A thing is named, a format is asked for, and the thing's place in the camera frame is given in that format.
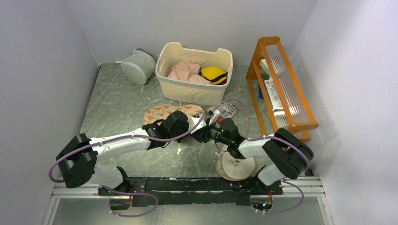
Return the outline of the floral mesh laundry bag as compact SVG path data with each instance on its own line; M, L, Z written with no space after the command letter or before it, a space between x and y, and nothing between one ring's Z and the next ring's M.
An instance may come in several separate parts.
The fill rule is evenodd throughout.
M153 123L157 120L166 119L171 113L174 111L182 111L187 117L193 117L199 112L203 112L203 108L198 105L182 105L182 106L173 106L173 105L157 105L144 114L143 123L144 125Z

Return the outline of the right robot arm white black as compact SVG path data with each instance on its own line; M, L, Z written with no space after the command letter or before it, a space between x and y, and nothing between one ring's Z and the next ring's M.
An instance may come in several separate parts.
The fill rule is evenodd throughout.
M285 128L278 129L269 136L245 138L234 121L227 118L217 127L201 123L191 136L201 143L213 140L227 146L227 151L236 159L254 156L268 156L271 164L257 172L253 188L258 194L265 194L271 184L284 178L296 179L310 167L313 151Z

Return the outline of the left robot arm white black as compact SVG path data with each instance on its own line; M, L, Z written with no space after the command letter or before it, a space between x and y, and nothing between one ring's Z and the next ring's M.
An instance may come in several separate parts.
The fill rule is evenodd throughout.
M141 128L121 135L89 138L85 133L73 137L56 157L55 166L62 179L49 178L64 183L67 188L77 188L85 183L103 185L118 195L129 191L130 182L123 169L101 165L112 157L134 151L164 148L171 141L180 141L205 127L204 116L188 117L182 111L171 113L166 119L156 120Z

